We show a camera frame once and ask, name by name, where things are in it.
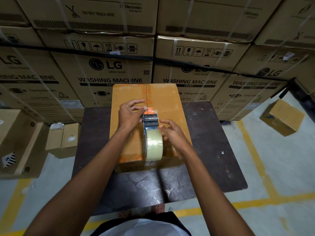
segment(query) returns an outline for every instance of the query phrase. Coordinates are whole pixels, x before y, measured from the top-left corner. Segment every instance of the forearm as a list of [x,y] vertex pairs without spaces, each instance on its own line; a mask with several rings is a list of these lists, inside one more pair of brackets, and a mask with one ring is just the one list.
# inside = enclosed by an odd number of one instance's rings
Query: forearm
[[254,235],[225,197],[194,150],[184,153],[184,161],[211,235]]
[[118,130],[42,208],[25,235],[80,235],[100,200],[128,136],[129,132]]

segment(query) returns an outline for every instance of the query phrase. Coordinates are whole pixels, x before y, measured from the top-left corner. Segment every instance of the gray concrete floor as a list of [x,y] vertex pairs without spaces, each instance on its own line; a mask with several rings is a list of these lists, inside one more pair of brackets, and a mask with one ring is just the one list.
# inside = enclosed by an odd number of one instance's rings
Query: gray concrete floor
[[[256,235],[315,235],[315,123],[306,115],[297,133],[283,137],[259,119],[276,99],[269,99],[242,120],[257,154],[248,150],[250,143],[243,138],[246,132],[240,130],[240,123],[223,126],[248,183],[248,189],[226,196]],[[290,93],[284,100],[305,112]],[[18,192],[22,205],[17,215],[7,206],[18,180],[0,181],[0,226],[5,220],[12,224],[11,234],[0,228],[0,236],[23,234],[38,211],[69,181],[73,162],[74,157],[49,155],[41,176]],[[197,199],[165,206],[166,210],[170,207],[179,216],[185,215],[180,220],[192,235],[209,235]],[[116,217],[116,213],[91,217],[82,235],[90,235],[100,222]]]

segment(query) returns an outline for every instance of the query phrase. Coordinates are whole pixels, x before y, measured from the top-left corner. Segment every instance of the person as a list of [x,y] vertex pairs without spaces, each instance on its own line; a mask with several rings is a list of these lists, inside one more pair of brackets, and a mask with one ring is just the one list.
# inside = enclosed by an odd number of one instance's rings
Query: person
[[[136,104],[144,102],[144,99],[136,99],[120,106],[116,133],[103,149],[41,209],[27,228],[25,236],[81,234],[101,198],[124,143],[136,125],[142,122],[141,117],[147,108]],[[169,128],[160,125],[159,129],[163,140],[171,142],[187,167],[209,233],[254,235],[210,176],[181,128],[169,119],[162,119],[160,122],[170,125]],[[106,222],[106,227],[101,225],[92,235],[191,235],[182,224],[177,226],[163,219],[158,221],[132,219],[108,227],[110,222]]]

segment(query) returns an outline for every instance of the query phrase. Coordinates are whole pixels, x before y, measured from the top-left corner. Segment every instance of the white shirt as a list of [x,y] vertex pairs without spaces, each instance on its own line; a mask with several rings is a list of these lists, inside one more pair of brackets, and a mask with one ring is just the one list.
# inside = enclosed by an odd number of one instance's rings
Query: white shirt
[[133,219],[117,225],[100,236],[189,236],[179,226],[150,219]]

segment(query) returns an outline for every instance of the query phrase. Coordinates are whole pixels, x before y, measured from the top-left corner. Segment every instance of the table top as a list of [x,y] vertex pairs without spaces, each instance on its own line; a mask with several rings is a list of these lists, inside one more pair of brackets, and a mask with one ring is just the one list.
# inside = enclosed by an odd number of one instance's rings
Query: table top
[[[247,183],[210,102],[183,103],[192,145],[223,192],[246,189]],[[111,107],[86,108],[72,177],[109,140]],[[195,198],[187,168],[112,173],[93,215]]]

